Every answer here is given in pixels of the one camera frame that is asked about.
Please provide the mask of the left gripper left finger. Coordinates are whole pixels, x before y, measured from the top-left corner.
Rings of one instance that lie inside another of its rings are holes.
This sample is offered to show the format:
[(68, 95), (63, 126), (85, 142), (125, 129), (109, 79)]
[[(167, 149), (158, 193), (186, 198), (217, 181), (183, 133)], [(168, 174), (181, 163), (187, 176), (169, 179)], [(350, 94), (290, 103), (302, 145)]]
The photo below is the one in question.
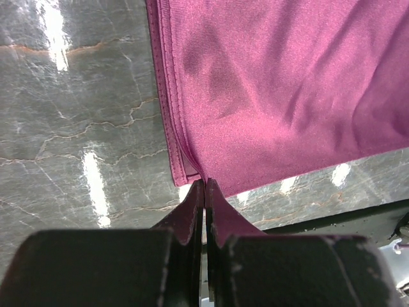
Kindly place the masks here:
[(205, 187), (148, 229), (43, 230), (18, 248), (2, 306), (198, 306)]

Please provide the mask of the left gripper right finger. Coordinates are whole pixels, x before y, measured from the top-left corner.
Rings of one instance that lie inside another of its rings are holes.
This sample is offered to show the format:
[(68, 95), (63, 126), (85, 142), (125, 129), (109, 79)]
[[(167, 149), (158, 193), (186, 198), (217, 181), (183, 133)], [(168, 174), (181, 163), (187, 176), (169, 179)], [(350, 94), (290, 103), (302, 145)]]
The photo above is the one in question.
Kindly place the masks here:
[(205, 185), (209, 286), (216, 306), (398, 306), (381, 253), (355, 235), (268, 235)]

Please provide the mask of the purple cloth napkin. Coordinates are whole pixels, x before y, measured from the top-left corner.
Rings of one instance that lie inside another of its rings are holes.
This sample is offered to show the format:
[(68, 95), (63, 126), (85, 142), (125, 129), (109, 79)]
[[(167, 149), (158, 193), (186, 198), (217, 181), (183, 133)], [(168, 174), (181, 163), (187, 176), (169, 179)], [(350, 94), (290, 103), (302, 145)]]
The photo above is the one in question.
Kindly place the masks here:
[(147, 1), (174, 184), (225, 196), (408, 146), (407, 1)]

